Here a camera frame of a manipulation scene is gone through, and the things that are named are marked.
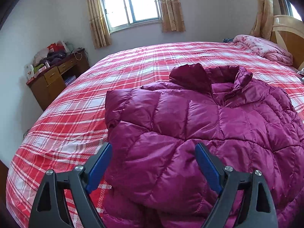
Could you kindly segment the magenta quilted down jacket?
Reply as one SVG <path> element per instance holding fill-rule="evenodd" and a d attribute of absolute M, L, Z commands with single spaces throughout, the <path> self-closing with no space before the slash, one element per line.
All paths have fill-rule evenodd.
<path fill-rule="evenodd" d="M 303 122 L 285 90 L 244 67 L 183 65 L 168 82 L 108 91 L 105 109 L 107 227 L 200 227 L 216 193 L 198 143 L 237 171 L 262 171 L 279 227 L 303 208 Z"/>

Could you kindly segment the red plaid bed cover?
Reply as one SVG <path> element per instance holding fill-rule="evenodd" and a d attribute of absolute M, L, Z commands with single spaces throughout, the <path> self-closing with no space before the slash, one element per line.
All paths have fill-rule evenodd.
<path fill-rule="evenodd" d="M 178 66 L 242 65 L 256 79 L 285 89 L 303 116 L 303 83 L 293 68 L 262 58 L 233 43 L 183 42 L 138 47 L 101 59 L 68 86 L 35 122 L 9 167 L 6 206 L 20 227 L 47 169 L 61 172 L 86 160 L 107 135 L 105 97 L 110 89 L 136 88 L 167 81 Z"/>

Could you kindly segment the brown wooden desk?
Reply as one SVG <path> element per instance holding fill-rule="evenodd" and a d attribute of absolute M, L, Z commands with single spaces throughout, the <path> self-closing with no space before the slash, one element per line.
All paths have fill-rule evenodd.
<path fill-rule="evenodd" d="M 59 96 L 68 86 L 67 80 L 76 80 L 89 69 L 87 52 L 80 48 L 60 60 L 51 67 L 43 70 L 37 77 L 27 81 L 27 86 L 32 91 L 42 110 Z"/>

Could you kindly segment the striped grey pillow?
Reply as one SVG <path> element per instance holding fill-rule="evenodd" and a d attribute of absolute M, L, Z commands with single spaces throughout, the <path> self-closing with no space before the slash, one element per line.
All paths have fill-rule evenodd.
<path fill-rule="evenodd" d="M 304 77 L 304 67 L 297 72 L 301 77 Z"/>

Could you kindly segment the clutter pile on desk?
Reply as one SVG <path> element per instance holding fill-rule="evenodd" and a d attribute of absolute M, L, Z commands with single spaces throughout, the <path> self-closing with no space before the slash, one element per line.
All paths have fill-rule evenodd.
<path fill-rule="evenodd" d="M 30 80 L 36 77 L 43 68 L 49 68 L 66 58 L 74 49 L 73 44 L 64 41 L 58 41 L 41 49 L 34 55 L 32 62 L 25 66 L 27 79 Z"/>

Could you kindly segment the pink floral folded blanket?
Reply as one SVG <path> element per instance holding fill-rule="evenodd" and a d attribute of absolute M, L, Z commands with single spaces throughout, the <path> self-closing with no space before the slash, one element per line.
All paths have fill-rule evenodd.
<path fill-rule="evenodd" d="M 234 37 L 233 43 L 246 46 L 255 54 L 269 61 L 275 61 L 288 67 L 293 65 L 292 54 L 269 40 L 250 35 L 237 35 Z"/>

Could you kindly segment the left beige curtain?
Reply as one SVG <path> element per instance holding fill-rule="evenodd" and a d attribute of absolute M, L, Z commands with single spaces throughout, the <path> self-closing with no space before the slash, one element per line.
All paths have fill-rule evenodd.
<path fill-rule="evenodd" d="M 103 13 L 101 0 L 86 0 L 90 31 L 95 49 L 111 45 L 110 32 Z"/>

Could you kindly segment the wooden sunburst headboard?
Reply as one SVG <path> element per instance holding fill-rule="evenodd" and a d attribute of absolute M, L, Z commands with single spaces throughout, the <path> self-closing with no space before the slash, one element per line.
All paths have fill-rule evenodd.
<path fill-rule="evenodd" d="M 293 67 L 303 68 L 304 24 L 289 15 L 275 15 L 271 41 L 293 55 Z"/>

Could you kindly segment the beige curtain by headboard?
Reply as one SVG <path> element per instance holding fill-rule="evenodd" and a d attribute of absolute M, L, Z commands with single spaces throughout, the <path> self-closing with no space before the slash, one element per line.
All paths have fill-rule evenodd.
<path fill-rule="evenodd" d="M 269 40 L 273 29 L 274 5 L 273 0 L 257 0 L 258 10 L 256 20 L 250 35 Z"/>

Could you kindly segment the side window by headboard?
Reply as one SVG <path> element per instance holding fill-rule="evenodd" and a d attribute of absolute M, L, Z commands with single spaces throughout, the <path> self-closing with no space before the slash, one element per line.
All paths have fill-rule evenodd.
<path fill-rule="evenodd" d="M 289 0 L 278 0 L 278 7 L 276 15 L 289 15 L 303 22 L 300 14 Z"/>

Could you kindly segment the right beige curtain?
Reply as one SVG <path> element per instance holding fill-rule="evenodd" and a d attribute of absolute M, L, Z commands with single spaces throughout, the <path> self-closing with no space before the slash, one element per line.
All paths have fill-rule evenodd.
<path fill-rule="evenodd" d="M 163 32 L 184 32 L 185 24 L 180 0 L 160 0 Z"/>

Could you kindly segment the far window with frame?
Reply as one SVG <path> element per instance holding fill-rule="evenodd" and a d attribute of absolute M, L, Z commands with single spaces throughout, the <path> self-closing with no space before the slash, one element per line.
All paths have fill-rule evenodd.
<path fill-rule="evenodd" d="M 101 0 L 109 32 L 160 22 L 159 0 Z"/>

